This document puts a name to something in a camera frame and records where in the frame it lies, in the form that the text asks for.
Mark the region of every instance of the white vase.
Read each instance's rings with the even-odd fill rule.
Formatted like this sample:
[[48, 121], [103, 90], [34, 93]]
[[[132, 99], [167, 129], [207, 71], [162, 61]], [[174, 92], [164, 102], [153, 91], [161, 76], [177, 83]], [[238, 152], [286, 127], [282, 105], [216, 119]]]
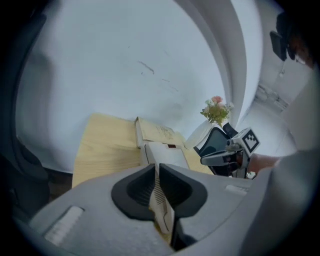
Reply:
[[187, 149], [194, 148], [210, 133], [211, 129], [214, 126], [215, 125], [213, 123], [210, 123], [208, 120], [205, 120], [193, 131], [193, 133], [185, 141], [184, 146]]

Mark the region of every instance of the wooden table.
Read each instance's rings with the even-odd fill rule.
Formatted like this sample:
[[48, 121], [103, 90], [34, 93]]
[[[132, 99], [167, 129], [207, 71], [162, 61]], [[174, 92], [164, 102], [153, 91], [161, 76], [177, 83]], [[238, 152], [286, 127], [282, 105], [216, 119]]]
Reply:
[[[200, 157], [193, 149], [182, 151], [191, 170], [213, 174], [200, 163]], [[94, 113], [85, 128], [75, 159], [72, 187], [139, 165], [140, 149], [136, 143], [135, 123]]]

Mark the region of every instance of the white wall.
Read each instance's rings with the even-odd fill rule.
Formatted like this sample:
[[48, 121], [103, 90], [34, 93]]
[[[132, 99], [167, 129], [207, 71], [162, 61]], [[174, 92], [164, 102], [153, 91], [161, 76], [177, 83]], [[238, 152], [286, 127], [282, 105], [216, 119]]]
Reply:
[[260, 140], [261, 144], [255, 151], [257, 154], [282, 157], [297, 151], [294, 138], [283, 119], [256, 101], [236, 130], [239, 132], [248, 127]]
[[229, 70], [231, 100], [230, 123], [245, 116], [254, 99], [260, 76], [263, 36], [254, 0], [193, 0], [212, 30]]
[[315, 67], [307, 85], [282, 116], [286, 121], [299, 150], [320, 145], [320, 72]]
[[141, 116], [188, 137], [204, 101], [225, 98], [207, 41], [173, 0], [56, 3], [26, 64], [16, 115], [18, 136], [45, 167], [73, 171], [91, 113]]
[[240, 22], [246, 56], [245, 91], [237, 120], [238, 124], [247, 114], [255, 98], [263, 61], [264, 45], [261, 18], [256, 2], [254, 0], [231, 0], [231, 2]]
[[[270, 32], [277, 31], [277, 16], [283, 9], [273, 0], [256, 0], [263, 29], [263, 62], [260, 84], [273, 89], [287, 103], [291, 103], [308, 82], [312, 69], [289, 56], [283, 62], [273, 52]], [[279, 76], [284, 65], [284, 75]]]

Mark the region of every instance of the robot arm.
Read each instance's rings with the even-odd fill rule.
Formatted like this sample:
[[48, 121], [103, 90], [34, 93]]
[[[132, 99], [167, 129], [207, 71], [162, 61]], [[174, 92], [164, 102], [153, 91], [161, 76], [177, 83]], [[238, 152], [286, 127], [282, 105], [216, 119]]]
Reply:
[[225, 150], [205, 155], [200, 161], [205, 166], [225, 168], [233, 177], [246, 178], [250, 156], [259, 145], [253, 130], [246, 128], [227, 140]]

